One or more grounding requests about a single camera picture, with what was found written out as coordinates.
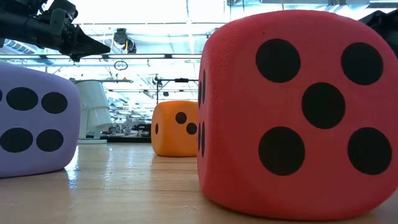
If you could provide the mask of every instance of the white machine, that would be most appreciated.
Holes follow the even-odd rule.
[[[100,139],[101,131],[112,126],[109,104],[100,81],[84,80],[76,82],[80,92],[81,118],[79,144],[106,144]]]

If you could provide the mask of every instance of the orange die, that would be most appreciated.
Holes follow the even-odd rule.
[[[152,116],[152,147],[160,156],[197,155],[198,103],[168,101],[159,103]]]

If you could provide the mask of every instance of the red die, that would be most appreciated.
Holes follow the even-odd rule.
[[[398,186],[397,59],[366,25],[329,12],[230,22],[208,40],[198,174],[225,207],[336,220]]]

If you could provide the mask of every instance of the wooden table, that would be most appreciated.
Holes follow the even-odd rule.
[[[0,179],[0,223],[304,222],[255,218],[215,205],[200,192],[196,158],[158,157],[150,144],[108,144],[80,146],[65,170]],[[396,224],[398,194],[366,216],[329,223]]]

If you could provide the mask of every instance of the die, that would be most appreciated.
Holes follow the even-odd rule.
[[[56,75],[0,65],[0,177],[64,168],[76,151],[80,99]]]
[[[219,28],[200,67],[202,192],[289,220],[377,207],[398,186],[396,70],[382,37],[329,12],[270,12]]]
[[[167,101],[156,105],[150,131],[154,152],[159,156],[196,156],[197,119],[197,102]]]

